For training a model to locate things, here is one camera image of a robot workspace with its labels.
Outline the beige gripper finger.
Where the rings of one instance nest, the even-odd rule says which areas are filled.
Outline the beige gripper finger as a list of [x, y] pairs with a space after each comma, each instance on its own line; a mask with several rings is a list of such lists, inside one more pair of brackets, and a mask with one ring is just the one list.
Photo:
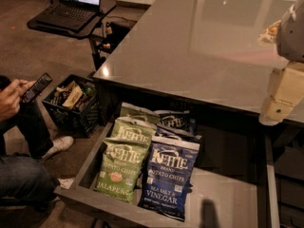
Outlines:
[[289, 62], [270, 74], [259, 122], [267, 126], [281, 123], [304, 98], [304, 64]]

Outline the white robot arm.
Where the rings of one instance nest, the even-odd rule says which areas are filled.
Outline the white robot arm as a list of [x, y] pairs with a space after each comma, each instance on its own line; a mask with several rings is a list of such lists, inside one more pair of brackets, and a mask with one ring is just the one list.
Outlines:
[[259, 114], [259, 122], [271, 126], [281, 123], [304, 98], [304, 0], [295, 0], [258, 41], [276, 45], [277, 54], [288, 60], [270, 74], [268, 96]]

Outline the person's hand holding phone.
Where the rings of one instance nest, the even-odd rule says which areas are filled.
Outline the person's hand holding phone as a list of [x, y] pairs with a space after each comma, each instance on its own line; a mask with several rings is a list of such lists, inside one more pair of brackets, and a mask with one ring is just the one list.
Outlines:
[[14, 79], [0, 91], [0, 121], [3, 122], [18, 113], [22, 95], [34, 84], [34, 81]]

